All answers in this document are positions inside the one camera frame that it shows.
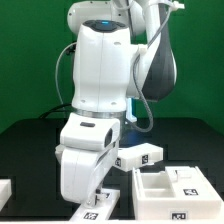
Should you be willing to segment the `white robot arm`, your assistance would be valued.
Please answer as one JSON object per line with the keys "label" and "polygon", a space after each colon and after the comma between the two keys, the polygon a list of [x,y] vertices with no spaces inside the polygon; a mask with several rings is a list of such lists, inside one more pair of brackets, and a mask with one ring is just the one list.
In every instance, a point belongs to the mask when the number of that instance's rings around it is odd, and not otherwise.
{"label": "white robot arm", "polygon": [[168,19],[175,0],[87,0],[67,15],[77,35],[74,111],[61,131],[61,194],[92,203],[128,122],[127,99],[166,97],[176,82]]}

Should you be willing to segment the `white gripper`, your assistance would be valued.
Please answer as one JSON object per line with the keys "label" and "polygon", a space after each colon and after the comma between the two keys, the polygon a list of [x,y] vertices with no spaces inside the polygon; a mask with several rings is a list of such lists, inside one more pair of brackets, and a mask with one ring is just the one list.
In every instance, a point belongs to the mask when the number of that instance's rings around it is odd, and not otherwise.
{"label": "white gripper", "polygon": [[94,204],[101,200],[97,189],[117,158],[118,149],[87,151],[66,148],[61,159],[61,194],[66,201],[82,204],[95,192]]}

